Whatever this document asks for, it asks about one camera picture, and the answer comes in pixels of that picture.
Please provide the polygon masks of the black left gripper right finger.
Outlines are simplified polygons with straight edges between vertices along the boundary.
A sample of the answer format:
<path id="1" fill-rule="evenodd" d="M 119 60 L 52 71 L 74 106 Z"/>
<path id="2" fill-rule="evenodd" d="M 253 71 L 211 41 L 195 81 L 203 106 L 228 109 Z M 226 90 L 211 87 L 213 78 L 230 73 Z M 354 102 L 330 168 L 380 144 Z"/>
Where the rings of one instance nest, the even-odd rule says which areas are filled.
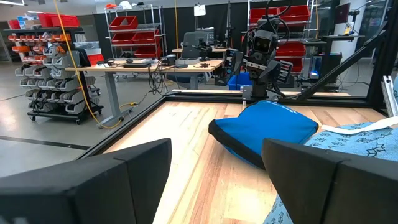
<path id="1" fill-rule="evenodd" d="M 294 224 L 398 224 L 398 162 L 275 139 L 262 160 Z"/>

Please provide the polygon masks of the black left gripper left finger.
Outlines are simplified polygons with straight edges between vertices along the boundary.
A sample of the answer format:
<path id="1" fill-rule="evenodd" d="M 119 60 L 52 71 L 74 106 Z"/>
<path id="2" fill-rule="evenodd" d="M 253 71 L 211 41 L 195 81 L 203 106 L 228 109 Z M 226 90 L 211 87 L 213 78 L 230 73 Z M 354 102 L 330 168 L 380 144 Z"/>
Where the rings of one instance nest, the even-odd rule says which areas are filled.
<path id="1" fill-rule="evenodd" d="M 0 178 L 0 224 L 152 224 L 169 138 Z"/>

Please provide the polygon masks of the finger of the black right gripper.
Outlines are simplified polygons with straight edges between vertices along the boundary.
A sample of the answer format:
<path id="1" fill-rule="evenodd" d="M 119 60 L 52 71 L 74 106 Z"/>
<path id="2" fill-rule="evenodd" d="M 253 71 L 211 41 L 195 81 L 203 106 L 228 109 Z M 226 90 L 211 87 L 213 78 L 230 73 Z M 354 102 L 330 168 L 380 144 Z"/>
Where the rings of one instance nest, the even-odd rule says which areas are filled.
<path id="1" fill-rule="evenodd" d="M 225 67 L 227 74 L 239 75 L 241 71 L 241 63 L 244 54 L 237 49 L 228 49 L 226 51 Z"/>
<path id="2" fill-rule="evenodd" d="M 293 69 L 293 63 L 287 62 L 284 60 L 279 60 L 279 62 L 280 62 L 281 68 L 280 68 L 280 74 L 277 77 L 277 82 L 278 83 L 287 83 L 290 78 L 292 69 Z"/>

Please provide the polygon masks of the blue zip pouch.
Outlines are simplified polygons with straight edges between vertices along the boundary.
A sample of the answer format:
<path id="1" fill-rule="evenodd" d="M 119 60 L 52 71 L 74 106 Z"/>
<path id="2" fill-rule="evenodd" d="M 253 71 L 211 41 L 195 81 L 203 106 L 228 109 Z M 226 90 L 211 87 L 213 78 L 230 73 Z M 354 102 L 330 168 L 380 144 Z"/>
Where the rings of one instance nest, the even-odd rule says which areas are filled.
<path id="1" fill-rule="evenodd" d="M 262 100 L 234 118 L 214 119 L 208 132 L 232 155 L 260 169 L 264 139 L 304 144 L 319 129 L 316 121 L 285 105 Z"/>

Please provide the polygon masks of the blue plastic crate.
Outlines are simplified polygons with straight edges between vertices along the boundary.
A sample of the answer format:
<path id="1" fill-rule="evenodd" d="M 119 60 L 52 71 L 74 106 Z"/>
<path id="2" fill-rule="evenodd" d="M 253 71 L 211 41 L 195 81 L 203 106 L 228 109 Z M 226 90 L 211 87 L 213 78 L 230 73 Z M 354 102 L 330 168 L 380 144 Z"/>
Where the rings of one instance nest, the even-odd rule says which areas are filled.
<path id="1" fill-rule="evenodd" d="M 249 78 L 248 72 L 240 73 L 239 75 L 232 75 L 227 86 L 229 90 L 240 90 L 244 86 L 251 86 L 253 81 Z"/>

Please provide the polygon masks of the grey office chair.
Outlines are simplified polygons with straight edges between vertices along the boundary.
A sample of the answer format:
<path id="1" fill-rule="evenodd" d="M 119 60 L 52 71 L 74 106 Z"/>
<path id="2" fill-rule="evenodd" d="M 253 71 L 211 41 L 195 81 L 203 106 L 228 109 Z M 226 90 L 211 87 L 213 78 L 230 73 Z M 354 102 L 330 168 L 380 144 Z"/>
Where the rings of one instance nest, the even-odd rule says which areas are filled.
<path id="1" fill-rule="evenodd" d="M 208 58 L 212 47 L 208 43 L 208 33 L 205 31 L 193 31 L 184 34 L 181 57 L 175 60 L 176 69 L 193 68 L 214 68 Z M 197 89 L 197 85 L 205 79 L 209 72 L 177 72 L 168 73 L 166 78 L 174 81 L 185 88 Z"/>

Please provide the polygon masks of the blue patterned hospital gown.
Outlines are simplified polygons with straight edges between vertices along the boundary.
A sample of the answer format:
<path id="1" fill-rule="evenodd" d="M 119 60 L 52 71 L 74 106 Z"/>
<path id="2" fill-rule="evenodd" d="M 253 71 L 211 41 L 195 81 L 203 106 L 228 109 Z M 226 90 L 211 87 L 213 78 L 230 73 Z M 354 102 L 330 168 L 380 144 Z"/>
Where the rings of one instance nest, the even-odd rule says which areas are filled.
<path id="1" fill-rule="evenodd" d="M 346 125 L 349 134 L 322 131 L 299 145 L 398 162 L 398 128 L 369 131 L 369 126 Z M 294 224 L 278 193 L 264 224 Z"/>

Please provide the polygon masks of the rack with red bins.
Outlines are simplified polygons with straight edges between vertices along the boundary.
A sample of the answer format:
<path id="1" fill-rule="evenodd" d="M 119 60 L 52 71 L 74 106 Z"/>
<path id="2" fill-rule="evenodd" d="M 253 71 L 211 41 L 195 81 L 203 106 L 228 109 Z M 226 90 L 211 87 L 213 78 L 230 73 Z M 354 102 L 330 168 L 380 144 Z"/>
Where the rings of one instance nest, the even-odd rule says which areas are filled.
<path id="1" fill-rule="evenodd" d="M 310 27 L 312 7 L 310 0 L 248 0 L 248 30 L 264 23 L 266 14 L 271 19 L 281 19 L 273 22 L 279 36 L 275 58 L 292 63 L 293 75 L 303 72 L 306 53 L 303 41 Z"/>

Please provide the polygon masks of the wooden desk grey legs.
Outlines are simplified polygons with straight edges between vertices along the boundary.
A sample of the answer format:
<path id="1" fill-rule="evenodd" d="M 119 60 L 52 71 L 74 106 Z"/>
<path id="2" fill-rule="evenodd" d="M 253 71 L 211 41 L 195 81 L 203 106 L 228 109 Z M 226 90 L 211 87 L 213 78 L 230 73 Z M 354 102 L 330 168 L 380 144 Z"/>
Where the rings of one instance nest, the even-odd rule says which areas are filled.
<path id="1" fill-rule="evenodd" d="M 149 64 L 145 67 L 125 67 L 125 60 L 116 60 L 113 66 L 108 65 L 93 65 L 90 67 L 69 67 L 65 70 L 68 72 L 75 72 L 76 74 L 80 72 L 104 72 L 106 87 L 108 91 L 108 97 L 111 108 L 111 116 L 103 120 L 102 122 L 98 122 L 97 126 L 101 128 L 111 129 L 116 127 L 119 124 L 120 117 L 127 113 L 129 109 L 121 111 L 120 104 L 118 101 L 118 94 L 116 91 L 116 82 L 114 81 L 113 75 L 115 73 L 177 73 L 184 74 L 190 76 L 190 85 L 191 88 L 198 88 L 198 78 L 193 77 L 199 73 L 210 73 L 214 72 L 217 68 L 220 68 L 223 64 L 222 60 L 209 60 L 206 62 L 198 62 L 194 65 L 187 65 L 185 68 L 177 68 L 175 65 L 172 66 L 157 66 L 156 64 Z"/>

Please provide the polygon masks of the silver aluminium extrusion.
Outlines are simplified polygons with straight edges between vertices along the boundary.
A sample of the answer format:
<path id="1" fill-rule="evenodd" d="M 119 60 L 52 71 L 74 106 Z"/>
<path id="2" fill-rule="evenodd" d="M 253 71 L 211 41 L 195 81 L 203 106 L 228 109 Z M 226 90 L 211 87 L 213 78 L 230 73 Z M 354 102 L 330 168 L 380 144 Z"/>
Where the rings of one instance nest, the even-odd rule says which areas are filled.
<path id="1" fill-rule="evenodd" d="M 398 116 L 398 80 L 397 85 L 390 75 L 383 76 L 381 81 L 382 93 L 389 117 Z"/>

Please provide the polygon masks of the black cart grey bins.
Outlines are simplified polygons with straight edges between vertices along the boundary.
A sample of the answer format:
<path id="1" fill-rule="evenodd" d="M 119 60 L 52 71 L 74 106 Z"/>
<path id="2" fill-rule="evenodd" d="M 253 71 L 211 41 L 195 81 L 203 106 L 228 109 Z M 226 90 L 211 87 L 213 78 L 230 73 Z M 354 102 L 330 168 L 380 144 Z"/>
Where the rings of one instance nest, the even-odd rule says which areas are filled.
<path id="1" fill-rule="evenodd" d="M 28 99 L 28 116 L 69 119 L 76 124 L 92 115 L 100 115 L 100 89 L 95 77 L 65 69 L 89 65 L 87 54 L 75 42 L 81 28 L 38 26 L 31 29 L 6 29 L 12 51 L 21 56 L 22 65 L 15 70 L 19 85 Z"/>

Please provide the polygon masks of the red storage bins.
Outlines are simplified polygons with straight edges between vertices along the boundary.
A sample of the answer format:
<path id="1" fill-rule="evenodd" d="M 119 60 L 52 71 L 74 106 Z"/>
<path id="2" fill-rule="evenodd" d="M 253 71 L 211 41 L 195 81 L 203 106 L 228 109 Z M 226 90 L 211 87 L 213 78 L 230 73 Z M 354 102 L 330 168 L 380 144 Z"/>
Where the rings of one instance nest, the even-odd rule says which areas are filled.
<path id="1" fill-rule="evenodd" d="M 54 13 L 40 13 L 38 14 L 39 21 L 44 28 L 49 27 L 64 27 L 77 28 L 80 26 L 80 22 L 77 16 L 70 16 L 64 14 L 54 14 Z"/>

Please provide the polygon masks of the black aluminium table frame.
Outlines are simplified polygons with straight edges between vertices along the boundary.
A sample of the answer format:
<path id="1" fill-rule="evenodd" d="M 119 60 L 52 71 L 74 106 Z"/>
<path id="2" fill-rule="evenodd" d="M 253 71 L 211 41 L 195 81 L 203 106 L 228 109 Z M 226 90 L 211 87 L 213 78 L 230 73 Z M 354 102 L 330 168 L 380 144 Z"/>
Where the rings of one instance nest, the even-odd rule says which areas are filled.
<path id="1" fill-rule="evenodd" d="M 366 45 L 347 58 L 341 65 L 327 73 L 309 89 L 295 95 L 289 94 L 287 98 L 281 98 L 279 103 L 291 106 L 326 106 L 335 108 L 372 108 L 381 112 L 382 103 L 382 79 L 393 72 L 394 62 L 398 55 L 398 0 L 389 0 L 392 4 L 387 19 L 381 24 L 379 34 L 375 35 Z M 376 63 L 366 97 L 356 96 L 333 96 L 331 93 L 317 93 L 328 81 L 337 77 L 357 62 L 363 54 L 378 48 Z M 148 106 L 132 120 L 122 124 L 114 133 L 105 137 L 99 143 L 90 147 L 78 158 L 86 158 L 104 153 L 128 131 L 137 126 L 144 118 L 148 117 L 160 105 L 168 101 L 190 102 L 190 103 L 234 103 L 243 101 L 243 94 L 239 91 L 216 91 L 216 90 L 182 90 L 179 93 L 163 96 L 155 103 Z"/>

